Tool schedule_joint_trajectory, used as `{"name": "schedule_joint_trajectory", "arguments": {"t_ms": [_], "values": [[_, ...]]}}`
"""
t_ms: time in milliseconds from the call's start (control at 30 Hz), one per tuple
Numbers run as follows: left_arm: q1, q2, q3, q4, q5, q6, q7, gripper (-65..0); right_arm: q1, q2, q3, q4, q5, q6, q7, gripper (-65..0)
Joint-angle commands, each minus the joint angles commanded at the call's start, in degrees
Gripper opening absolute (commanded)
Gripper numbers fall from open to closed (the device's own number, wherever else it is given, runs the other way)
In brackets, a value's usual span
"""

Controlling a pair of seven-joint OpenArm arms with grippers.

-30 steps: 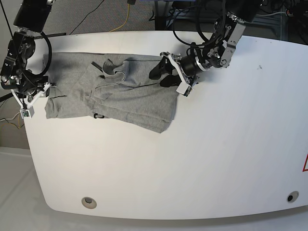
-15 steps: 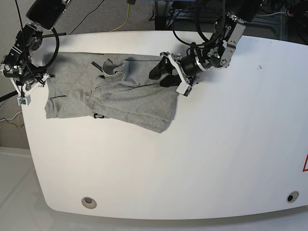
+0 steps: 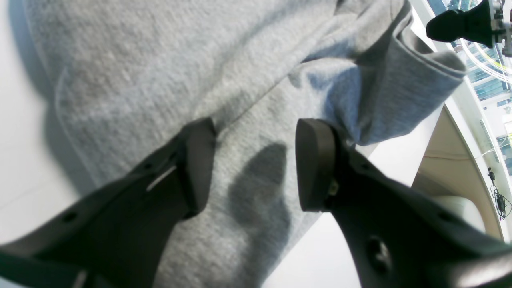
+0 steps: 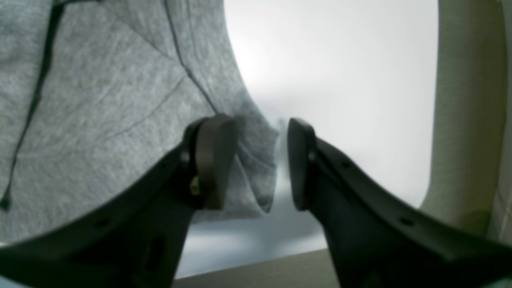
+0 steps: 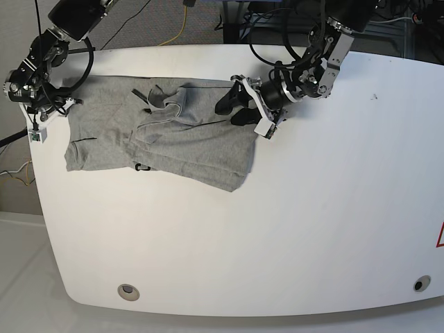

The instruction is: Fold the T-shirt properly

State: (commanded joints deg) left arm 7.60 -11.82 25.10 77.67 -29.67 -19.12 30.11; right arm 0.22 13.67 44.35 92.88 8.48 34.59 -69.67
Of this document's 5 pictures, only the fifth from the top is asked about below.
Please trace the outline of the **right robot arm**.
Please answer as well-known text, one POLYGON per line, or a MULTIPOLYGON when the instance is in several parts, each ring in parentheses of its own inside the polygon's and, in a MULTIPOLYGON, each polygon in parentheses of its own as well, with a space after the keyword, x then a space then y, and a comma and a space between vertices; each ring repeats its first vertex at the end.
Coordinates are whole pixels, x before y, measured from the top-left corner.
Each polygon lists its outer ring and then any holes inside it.
POLYGON ((116 3, 112 0, 59 1, 48 15, 52 27, 42 31, 41 23, 37 24, 38 36, 28 55, 8 74, 3 85, 6 97, 25 107, 33 134, 40 129, 37 117, 41 121, 52 114, 65 117, 71 106, 83 104, 83 100, 72 94, 86 81, 94 63, 94 48, 88 35, 116 3), (65 62, 72 40, 85 43, 88 63, 72 86, 56 88, 50 83, 51 70, 65 62))

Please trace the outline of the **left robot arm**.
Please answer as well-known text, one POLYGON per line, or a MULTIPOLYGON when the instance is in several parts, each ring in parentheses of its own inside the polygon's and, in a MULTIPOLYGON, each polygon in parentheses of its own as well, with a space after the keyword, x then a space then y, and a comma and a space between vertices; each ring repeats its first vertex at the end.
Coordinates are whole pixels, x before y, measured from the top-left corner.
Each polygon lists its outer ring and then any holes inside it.
POLYGON ((328 97, 354 41, 353 33, 364 31, 376 5, 376 1, 319 1, 320 17, 308 35, 309 46, 298 55, 288 32, 289 17, 298 11, 298 2, 285 1, 278 12, 282 14, 282 43, 292 62, 272 63, 265 83, 233 76, 234 84, 217 102, 215 113, 230 115, 236 126, 259 123, 261 119, 278 123, 285 107, 301 98, 328 97))

